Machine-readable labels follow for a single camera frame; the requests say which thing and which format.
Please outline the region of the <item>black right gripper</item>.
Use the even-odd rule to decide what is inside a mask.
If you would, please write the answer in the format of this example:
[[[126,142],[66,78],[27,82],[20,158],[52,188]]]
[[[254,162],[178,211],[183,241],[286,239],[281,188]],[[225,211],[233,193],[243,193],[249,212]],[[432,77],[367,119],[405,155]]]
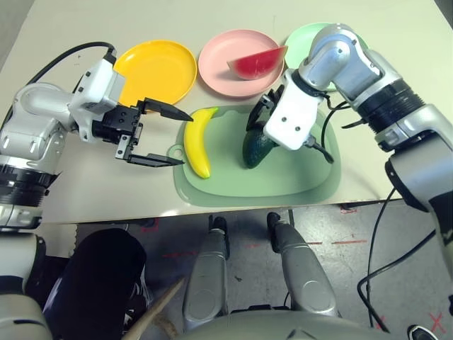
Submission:
[[[248,121],[246,125],[247,130],[256,130],[261,126],[261,121],[259,117],[263,110],[266,108],[270,111],[273,111],[276,108],[276,105],[282,97],[285,86],[283,84],[279,85],[278,88],[274,91],[273,89],[269,90],[267,94],[263,94],[261,99],[253,107],[252,111],[248,116]]]

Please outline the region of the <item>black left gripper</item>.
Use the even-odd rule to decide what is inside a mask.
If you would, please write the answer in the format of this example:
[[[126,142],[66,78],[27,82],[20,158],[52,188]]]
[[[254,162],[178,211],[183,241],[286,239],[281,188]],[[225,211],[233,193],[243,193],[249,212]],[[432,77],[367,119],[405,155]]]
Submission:
[[[186,112],[175,106],[145,98],[137,102],[137,107],[126,107],[118,105],[104,114],[101,121],[92,122],[92,134],[104,142],[117,146],[116,159],[122,159],[129,164],[136,164],[148,167],[166,167],[183,165],[185,162],[171,157],[148,154],[146,156],[134,154],[133,150],[139,143],[143,124],[139,119],[146,111],[154,111],[162,117],[179,121],[193,121]]]

